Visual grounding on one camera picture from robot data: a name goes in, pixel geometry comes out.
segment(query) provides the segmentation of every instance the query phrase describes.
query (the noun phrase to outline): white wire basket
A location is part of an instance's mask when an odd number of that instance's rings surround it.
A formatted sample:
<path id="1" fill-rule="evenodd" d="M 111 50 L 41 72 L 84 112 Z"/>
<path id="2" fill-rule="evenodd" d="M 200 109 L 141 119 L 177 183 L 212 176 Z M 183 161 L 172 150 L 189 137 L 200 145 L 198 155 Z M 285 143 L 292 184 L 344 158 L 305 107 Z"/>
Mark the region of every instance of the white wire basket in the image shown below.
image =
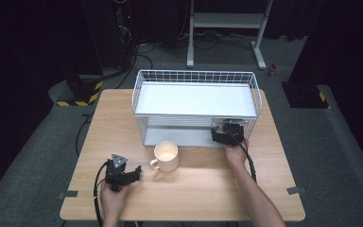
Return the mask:
<path id="1" fill-rule="evenodd" d="M 244 126 L 249 138 L 262 99 L 252 72 L 140 70 L 132 109 L 145 146 L 164 140 L 178 146 L 218 147 L 211 128 Z"/>

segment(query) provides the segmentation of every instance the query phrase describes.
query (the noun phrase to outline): coffee mug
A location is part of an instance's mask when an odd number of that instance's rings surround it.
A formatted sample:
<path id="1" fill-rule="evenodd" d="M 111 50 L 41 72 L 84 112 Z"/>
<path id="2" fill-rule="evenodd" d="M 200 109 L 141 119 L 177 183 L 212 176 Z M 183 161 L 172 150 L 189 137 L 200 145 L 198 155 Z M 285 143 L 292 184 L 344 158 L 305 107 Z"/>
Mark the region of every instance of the coffee mug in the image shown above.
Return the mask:
<path id="1" fill-rule="evenodd" d="M 155 159 L 149 163 L 152 169 L 170 172 L 179 165 L 178 146 L 172 141 L 163 141 L 155 146 L 154 155 Z"/>

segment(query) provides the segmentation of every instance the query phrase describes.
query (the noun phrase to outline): mug handle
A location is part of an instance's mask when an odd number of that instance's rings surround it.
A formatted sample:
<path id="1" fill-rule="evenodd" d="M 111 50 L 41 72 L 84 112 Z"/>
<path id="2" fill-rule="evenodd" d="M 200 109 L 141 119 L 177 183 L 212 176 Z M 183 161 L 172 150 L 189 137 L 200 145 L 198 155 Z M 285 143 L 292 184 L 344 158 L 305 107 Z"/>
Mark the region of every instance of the mug handle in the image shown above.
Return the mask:
<path id="1" fill-rule="evenodd" d="M 149 167 L 152 169 L 158 169 L 158 159 L 151 160 L 151 162 L 149 162 Z"/>

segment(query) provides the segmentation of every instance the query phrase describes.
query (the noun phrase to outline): wooden tabletop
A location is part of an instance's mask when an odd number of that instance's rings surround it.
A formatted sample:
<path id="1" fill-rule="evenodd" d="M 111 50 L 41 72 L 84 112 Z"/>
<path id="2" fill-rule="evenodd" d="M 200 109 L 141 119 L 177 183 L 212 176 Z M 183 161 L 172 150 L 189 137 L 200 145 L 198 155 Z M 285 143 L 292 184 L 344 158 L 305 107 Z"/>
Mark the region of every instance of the wooden tabletop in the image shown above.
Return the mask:
<path id="1" fill-rule="evenodd" d="M 126 172 L 142 166 L 140 181 L 131 185 L 122 220 L 250 219 L 222 148 L 179 147 L 180 163 L 176 170 L 162 172 L 149 168 L 154 147 L 142 144 L 131 94 L 131 89 L 102 92 L 68 188 L 78 194 L 65 198 L 61 218 L 96 219 L 95 176 L 102 164 L 112 158 L 111 154 L 116 153 L 129 159 Z M 303 220 L 300 196 L 286 191 L 296 185 L 263 91 L 261 95 L 263 109 L 249 147 L 257 182 L 284 220 Z"/>

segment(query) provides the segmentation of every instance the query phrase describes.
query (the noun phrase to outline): white stand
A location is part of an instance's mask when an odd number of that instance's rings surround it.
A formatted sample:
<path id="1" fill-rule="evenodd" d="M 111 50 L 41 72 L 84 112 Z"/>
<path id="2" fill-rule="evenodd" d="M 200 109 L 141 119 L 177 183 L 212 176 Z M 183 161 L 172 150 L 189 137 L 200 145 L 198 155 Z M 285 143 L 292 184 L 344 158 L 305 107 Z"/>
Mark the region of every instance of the white stand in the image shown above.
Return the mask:
<path id="1" fill-rule="evenodd" d="M 251 43 L 252 50 L 262 70 L 267 66 L 262 57 L 259 45 L 267 25 L 270 8 L 273 0 L 268 0 L 264 13 L 195 13 L 194 0 L 191 0 L 189 42 L 187 50 L 187 67 L 194 67 L 194 27 L 230 27 L 230 28 L 257 28 L 258 35 L 255 42 Z"/>

